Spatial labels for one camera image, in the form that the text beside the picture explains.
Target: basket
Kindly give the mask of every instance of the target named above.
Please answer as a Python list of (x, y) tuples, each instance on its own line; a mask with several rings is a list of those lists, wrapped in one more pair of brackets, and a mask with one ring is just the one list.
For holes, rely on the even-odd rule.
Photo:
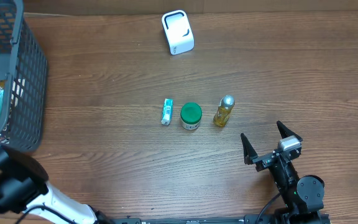
[(33, 152), (42, 137), (48, 62), (23, 16), (22, 0), (0, 0), (0, 143)]

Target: silver bottle cap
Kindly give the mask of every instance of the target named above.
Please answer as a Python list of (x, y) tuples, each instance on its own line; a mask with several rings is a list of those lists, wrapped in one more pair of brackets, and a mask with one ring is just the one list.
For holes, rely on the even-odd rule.
[(234, 106), (234, 97), (232, 95), (226, 95), (222, 98), (220, 106), (225, 108), (232, 108)]

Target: yellow bottle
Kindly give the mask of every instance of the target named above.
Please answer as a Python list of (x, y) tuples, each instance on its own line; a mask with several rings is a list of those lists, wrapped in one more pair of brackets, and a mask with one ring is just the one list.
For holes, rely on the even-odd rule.
[(230, 117), (230, 112), (233, 109), (233, 107), (234, 107), (234, 97), (231, 95), (224, 96), (214, 116), (214, 124), (223, 128)]

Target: green jar lid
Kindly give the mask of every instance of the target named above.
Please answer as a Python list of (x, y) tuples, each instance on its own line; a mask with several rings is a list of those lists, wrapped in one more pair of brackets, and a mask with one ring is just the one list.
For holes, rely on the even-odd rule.
[(183, 105), (180, 111), (180, 118), (186, 124), (196, 124), (201, 120), (203, 111), (201, 107), (196, 103), (186, 103)]

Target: wooden tabletop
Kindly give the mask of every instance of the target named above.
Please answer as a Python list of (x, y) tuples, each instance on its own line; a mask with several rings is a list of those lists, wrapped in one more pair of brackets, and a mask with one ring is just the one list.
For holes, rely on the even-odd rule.
[[(323, 213), (358, 223), (358, 12), (189, 17), (195, 48), (176, 56), (161, 15), (28, 18), (50, 64), (34, 157), (51, 183), (114, 218), (258, 213), (277, 189), (244, 164), (240, 133), (263, 155), (280, 120), (304, 138), (299, 176), (326, 183)], [(217, 128), (226, 94), (236, 105)], [(160, 124), (165, 98), (170, 126)], [(179, 123), (189, 101), (203, 110), (196, 131)]]

